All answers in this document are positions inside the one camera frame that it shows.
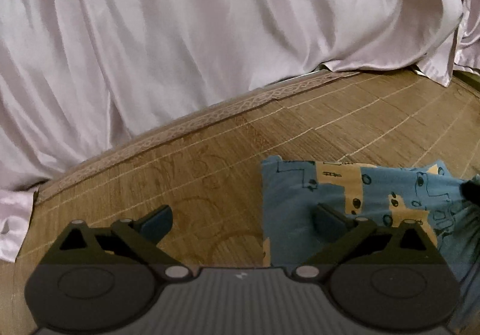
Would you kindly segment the woven bamboo sleeping mat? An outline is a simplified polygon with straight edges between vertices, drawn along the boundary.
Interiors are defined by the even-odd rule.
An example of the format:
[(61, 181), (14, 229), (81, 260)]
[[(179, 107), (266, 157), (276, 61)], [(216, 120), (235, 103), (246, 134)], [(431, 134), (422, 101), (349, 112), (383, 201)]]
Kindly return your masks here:
[(43, 184), (17, 261), (1, 265), (1, 332), (30, 334), (24, 285), (65, 225), (103, 227), (161, 204), (174, 212), (160, 246), (189, 264), (262, 262), (261, 161), (415, 167), (444, 161), (479, 172), (479, 87), (443, 87), (411, 70), (318, 71), (161, 127)]

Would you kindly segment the blue yellow patterned pants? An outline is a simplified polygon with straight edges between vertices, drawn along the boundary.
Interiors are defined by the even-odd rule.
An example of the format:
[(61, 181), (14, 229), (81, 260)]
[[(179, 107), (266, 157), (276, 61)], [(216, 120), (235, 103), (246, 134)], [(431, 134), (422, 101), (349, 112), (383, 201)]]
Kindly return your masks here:
[(262, 182), (265, 265), (295, 268), (328, 245), (312, 224), (319, 203), (385, 227), (414, 219), (460, 283), (451, 328), (460, 332), (479, 316), (479, 203), (463, 198), (465, 180), (453, 177), (442, 161), (387, 168), (270, 156), (262, 162)]

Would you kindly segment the pink satin bed sheet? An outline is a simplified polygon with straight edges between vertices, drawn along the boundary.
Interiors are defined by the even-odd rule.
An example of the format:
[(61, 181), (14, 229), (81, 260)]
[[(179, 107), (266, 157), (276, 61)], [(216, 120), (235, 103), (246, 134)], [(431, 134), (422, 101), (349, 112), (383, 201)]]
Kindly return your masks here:
[(479, 68), (479, 0), (1, 0), (1, 258), (32, 189), (128, 140), (317, 68)]

